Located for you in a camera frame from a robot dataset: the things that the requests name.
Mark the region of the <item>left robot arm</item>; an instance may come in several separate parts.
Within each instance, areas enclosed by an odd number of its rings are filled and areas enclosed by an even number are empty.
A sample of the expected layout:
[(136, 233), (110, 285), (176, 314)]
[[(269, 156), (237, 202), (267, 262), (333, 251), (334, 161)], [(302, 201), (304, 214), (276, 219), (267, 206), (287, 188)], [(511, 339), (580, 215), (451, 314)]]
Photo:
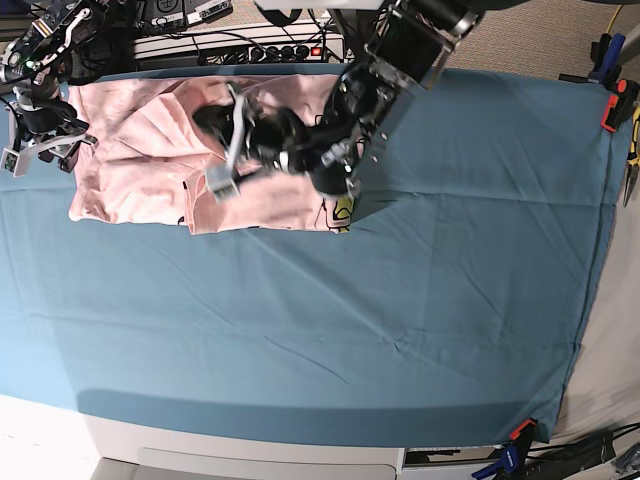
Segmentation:
[(356, 196), (362, 151), (397, 97), (422, 81), (433, 85), (484, 15), (464, 1), (386, 2), (312, 126), (290, 108), (266, 111), (256, 96), (228, 83), (230, 106), (203, 107), (194, 116), (224, 147), (224, 163), (204, 173), (208, 191), (224, 201), (248, 181), (280, 172), (308, 176), (325, 198)]

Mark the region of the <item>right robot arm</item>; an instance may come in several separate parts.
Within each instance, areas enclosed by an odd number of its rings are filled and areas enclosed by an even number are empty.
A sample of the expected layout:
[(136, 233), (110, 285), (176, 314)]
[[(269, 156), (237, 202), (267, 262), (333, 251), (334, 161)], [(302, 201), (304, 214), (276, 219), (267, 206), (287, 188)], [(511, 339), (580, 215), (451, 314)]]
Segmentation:
[(55, 161), (70, 173), (79, 147), (97, 144), (61, 87), (92, 83), (110, 68), (117, 54), (93, 60), (92, 44), (125, 47), (135, 10), (133, 1), (53, 1), (6, 46), (1, 85), (10, 87), (14, 98), (1, 99), (9, 120), (3, 171), (21, 177), (33, 161), (41, 160)]

